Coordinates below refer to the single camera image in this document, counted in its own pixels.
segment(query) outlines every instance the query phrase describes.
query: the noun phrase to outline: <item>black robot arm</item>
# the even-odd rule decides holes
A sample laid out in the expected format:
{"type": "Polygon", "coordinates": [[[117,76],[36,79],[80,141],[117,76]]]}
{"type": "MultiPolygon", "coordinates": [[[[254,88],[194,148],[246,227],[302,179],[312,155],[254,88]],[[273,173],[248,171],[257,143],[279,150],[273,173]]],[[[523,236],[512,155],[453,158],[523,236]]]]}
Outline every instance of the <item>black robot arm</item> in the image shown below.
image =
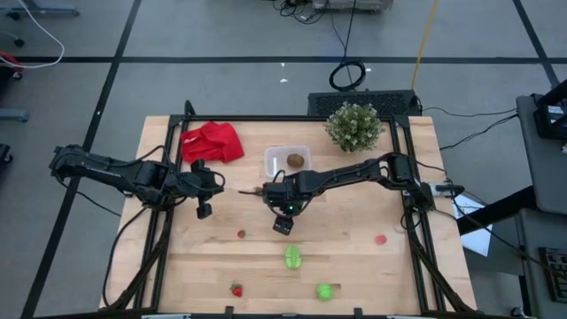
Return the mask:
{"type": "Polygon", "coordinates": [[[301,171],[285,176],[281,182],[264,183],[264,203],[277,215],[274,230],[289,235],[293,227],[292,218],[301,214],[312,198],[326,190],[353,183],[375,182],[388,190],[406,191],[415,208],[432,209],[435,204],[431,187],[417,180],[410,161],[408,155],[389,152],[349,167],[321,173],[301,171]]]}
{"type": "Polygon", "coordinates": [[[59,181],[66,177],[88,177],[131,193],[143,206],[152,209],[167,210],[180,198],[197,198],[198,218],[204,219],[212,213],[206,201],[223,191],[223,185],[214,180],[218,173],[205,167],[203,160],[191,164],[190,173],[177,173],[171,163],[141,159],[122,161],[88,153],[79,145],[57,147],[55,153],[50,169],[59,181]]]}

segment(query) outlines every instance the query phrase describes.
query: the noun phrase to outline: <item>kiwi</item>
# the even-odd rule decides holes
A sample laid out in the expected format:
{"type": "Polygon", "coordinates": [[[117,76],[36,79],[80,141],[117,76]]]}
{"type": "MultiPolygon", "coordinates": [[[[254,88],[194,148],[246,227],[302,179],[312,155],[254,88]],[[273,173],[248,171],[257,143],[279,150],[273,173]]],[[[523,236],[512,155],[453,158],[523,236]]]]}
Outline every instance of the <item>kiwi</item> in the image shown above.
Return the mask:
{"type": "Polygon", "coordinates": [[[303,156],[299,154],[288,155],[287,165],[289,165],[290,167],[300,168],[303,167],[303,164],[305,164],[305,159],[303,159],[303,156]]]}

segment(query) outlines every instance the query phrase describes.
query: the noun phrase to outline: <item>wooden tabletop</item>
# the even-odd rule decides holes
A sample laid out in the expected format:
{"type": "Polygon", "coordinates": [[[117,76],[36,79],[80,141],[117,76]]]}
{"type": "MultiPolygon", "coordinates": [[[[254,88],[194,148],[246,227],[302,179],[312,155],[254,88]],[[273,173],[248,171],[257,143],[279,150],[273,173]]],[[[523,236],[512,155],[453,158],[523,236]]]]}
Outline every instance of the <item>wooden tabletop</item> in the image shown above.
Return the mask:
{"type": "MultiPolygon", "coordinates": [[[[168,117],[148,117],[137,156],[163,144],[168,117]]],[[[432,119],[410,118],[417,159],[442,167],[432,119]]],[[[203,122],[191,122],[190,129],[203,122]]],[[[268,178],[264,173],[264,150],[269,146],[303,144],[310,148],[313,170],[325,171],[376,158],[392,151],[388,128],[374,151],[345,154],[333,145],[322,122],[231,122],[245,156],[229,164],[207,162],[226,176],[225,191],[209,202],[213,215],[200,221],[197,200],[188,199],[175,209],[160,312],[223,313],[234,306],[240,314],[352,314],[362,307],[365,315],[417,315],[419,305],[410,261],[407,234],[400,226],[400,193],[376,183],[358,183],[326,191],[294,218],[286,237],[272,230],[275,216],[261,198],[238,194],[251,190],[268,178]],[[237,236],[245,230],[246,236],[237,236]],[[375,236],[385,235],[384,245],[375,236]],[[299,247],[300,269],[285,266],[289,244],[299,247]],[[241,284],[244,296],[231,295],[229,288],[241,284]],[[335,298],[317,299],[316,286],[332,284],[335,298]]],[[[403,133],[400,140],[403,145],[403,133]]],[[[160,160],[156,152],[150,159],[160,160]]],[[[419,167],[423,182],[442,182],[442,172],[419,167]]],[[[183,164],[183,171],[189,171],[183,164]]],[[[436,198],[439,210],[452,213],[449,199],[436,198]]],[[[126,199],[120,227],[140,209],[135,198],[126,199]]],[[[142,259],[150,212],[144,213],[124,231],[116,247],[108,283],[112,302],[128,285],[142,259]]],[[[475,300],[455,221],[442,213],[430,213],[431,234],[439,270],[471,307],[475,300]]],[[[431,279],[423,268],[429,307],[435,303],[431,279]]],[[[154,274],[149,275],[144,304],[150,304],[154,274]]]]}

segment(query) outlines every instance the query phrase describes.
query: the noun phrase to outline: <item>green plant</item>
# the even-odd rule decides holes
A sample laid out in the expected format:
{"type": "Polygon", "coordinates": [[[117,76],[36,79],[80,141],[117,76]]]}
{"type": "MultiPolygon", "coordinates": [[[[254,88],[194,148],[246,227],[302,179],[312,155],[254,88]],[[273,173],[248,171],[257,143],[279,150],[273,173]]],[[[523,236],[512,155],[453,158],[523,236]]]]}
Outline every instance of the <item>green plant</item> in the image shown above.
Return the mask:
{"type": "Polygon", "coordinates": [[[372,150],[376,140],[382,133],[382,122],[372,105],[360,106],[343,103],[343,106],[332,114],[325,130],[334,144],[345,152],[372,150]]]}

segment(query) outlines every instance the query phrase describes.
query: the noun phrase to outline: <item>green fruit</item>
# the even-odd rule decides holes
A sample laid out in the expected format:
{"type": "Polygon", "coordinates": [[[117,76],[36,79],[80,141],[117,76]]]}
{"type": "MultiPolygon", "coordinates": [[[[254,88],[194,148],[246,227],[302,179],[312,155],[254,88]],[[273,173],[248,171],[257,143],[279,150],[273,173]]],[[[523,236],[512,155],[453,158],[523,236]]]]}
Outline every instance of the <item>green fruit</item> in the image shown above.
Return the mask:
{"type": "Polygon", "coordinates": [[[317,297],[319,297],[321,301],[333,299],[333,287],[330,284],[317,285],[317,297]]]}
{"type": "Polygon", "coordinates": [[[296,245],[290,245],[285,250],[285,265],[289,269],[297,269],[301,267],[301,253],[296,245]]]}

